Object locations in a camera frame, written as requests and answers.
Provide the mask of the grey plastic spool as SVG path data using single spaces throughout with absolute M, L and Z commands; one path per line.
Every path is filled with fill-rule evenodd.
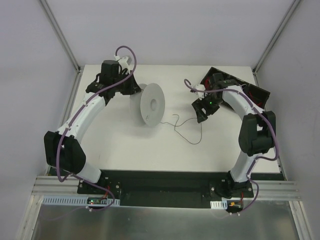
M 138 85 L 141 91 L 129 97 L 130 116 L 137 126 L 157 126 L 165 112 L 165 95 L 156 83 Z

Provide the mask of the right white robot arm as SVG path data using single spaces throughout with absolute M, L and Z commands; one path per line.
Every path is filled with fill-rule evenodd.
M 185 85 L 198 98 L 192 103 L 197 122 L 202 123 L 213 115 L 223 103 L 228 104 L 241 120 L 238 136 L 240 153 L 234 167 L 214 192 L 226 199 L 237 197 L 248 188 L 251 173 L 257 160 L 264 159 L 271 148 L 278 148 L 276 138 L 276 115 L 258 106 L 244 92 L 244 87 L 231 77 L 217 73 L 200 84 Z

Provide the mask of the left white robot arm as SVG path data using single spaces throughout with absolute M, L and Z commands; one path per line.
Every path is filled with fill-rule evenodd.
M 118 55 L 114 60 L 104 60 L 100 73 L 87 86 L 77 110 L 58 130 L 48 131 L 44 136 L 47 164 L 88 181 L 89 190 L 96 195 L 105 191 L 106 183 L 102 171 L 87 162 L 81 141 L 95 117 L 116 93 L 134 95 L 142 92 L 130 69 L 131 61 L 129 56 Z

